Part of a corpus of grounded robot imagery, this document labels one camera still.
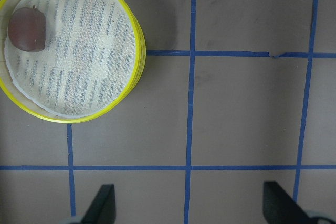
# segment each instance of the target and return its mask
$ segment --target dark red fruit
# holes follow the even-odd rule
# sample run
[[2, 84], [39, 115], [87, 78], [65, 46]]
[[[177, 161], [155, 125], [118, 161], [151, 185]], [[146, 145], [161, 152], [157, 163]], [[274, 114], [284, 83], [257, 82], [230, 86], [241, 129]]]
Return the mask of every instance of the dark red fruit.
[[9, 21], [8, 36], [18, 49], [40, 52], [46, 43], [46, 17], [35, 6], [20, 8]]

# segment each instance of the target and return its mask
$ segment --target tile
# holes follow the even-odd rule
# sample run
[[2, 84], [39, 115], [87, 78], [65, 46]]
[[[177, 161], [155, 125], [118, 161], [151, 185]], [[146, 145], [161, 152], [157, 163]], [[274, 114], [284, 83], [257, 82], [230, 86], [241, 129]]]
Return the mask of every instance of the tile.
[[149, 56], [109, 113], [73, 125], [76, 165], [185, 165], [189, 57]]
[[335, 164], [336, 59], [314, 59], [302, 164]]
[[302, 170], [298, 204], [305, 211], [336, 220], [336, 170]]
[[196, 57], [193, 165], [296, 164], [306, 59]]
[[149, 50], [189, 50], [191, 0], [125, 0]]
[[315, 52], [335, 52], [336, 3], [334, 0], [319, 0], [315, 35]]
[[295, 171], [194, 171], [190, 224], [265, 223], [263, 182], [277, 181], [292, 195]]
[[64, 124], [36, 118], [0, 89], [0, 165], [68, 165]]
[[64, 171], [0, 171], [0, 223], [59, 224], [70, 216]]
[[197, 0], [198, 50], [307, 52], [312, 0]]
[[116, 223], [183, 223], [184, 171], [77, 171], [75, 182], [78, 215], [101, 185], [114, 184]]

